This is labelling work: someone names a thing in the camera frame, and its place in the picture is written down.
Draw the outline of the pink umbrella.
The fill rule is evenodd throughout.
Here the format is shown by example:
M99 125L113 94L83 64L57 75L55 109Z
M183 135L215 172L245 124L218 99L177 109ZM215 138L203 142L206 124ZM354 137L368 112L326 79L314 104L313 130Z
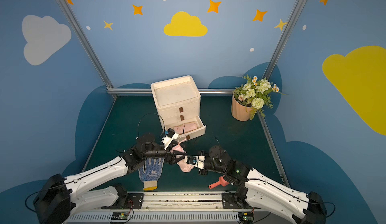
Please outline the pink umbrella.
M173 130L175 131L175 133L181 135L181 134L189 133L193 130L196 130L197 128L198 126L195 122L187 122L173 127Z
M186 140L187 140L186 136L179 137L178 138L178 144L176 146L172 147L170 152L172 154L177 153L177 152L185 153L183 147L181 146L181 143L186 141ZM178 161L177 164L180 167L181 171L182 172L186 172L186 173L190 172L194 168L194 166L192 166L190 164L187 164L185 162L185 158L184 157L182 157L182 160Z

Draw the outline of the white three-drawer cabinet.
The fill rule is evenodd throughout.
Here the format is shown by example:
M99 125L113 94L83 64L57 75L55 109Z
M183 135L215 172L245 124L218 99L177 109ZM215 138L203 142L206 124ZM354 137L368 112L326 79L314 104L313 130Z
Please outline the white three-drawer cabinet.
M201 95L192 76L152 83L151 91L164 130L195 122L196 130L181 135L191 140L206 133L206 126L200 119Z

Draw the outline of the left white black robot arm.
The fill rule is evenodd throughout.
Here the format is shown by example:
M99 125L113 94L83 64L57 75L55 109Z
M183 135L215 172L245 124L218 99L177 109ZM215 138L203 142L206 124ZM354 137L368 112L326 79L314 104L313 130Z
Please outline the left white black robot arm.
M177 163L185 154L173 151L173 147L179 146L182 140L183 137L169 130L159 145L155 136L147 133L107 163L67 177L51 176L33 200L39 223L62 224L73 215L96 208L131 208L133 205L123 186L116 184L102 190L96 187L137 171L150 159L164 158L171 164Z

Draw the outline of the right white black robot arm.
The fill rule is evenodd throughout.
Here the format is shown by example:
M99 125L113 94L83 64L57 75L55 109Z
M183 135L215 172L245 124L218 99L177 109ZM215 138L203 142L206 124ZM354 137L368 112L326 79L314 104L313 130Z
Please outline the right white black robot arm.
M201 174L209 171L220 173L226 182L236 186L233 197L239 207L266 210L292 224L326 223L327 209L319 194L288 188L233 160L220 146L213 146L208 153L187 157L186 162L197 167Z

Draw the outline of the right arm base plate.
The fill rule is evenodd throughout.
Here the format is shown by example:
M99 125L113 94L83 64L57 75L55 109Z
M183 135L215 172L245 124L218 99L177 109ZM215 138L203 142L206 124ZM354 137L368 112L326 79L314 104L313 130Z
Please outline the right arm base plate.
M223 209L253 209L245 200L236 197L233 192L223 192L221 199Z

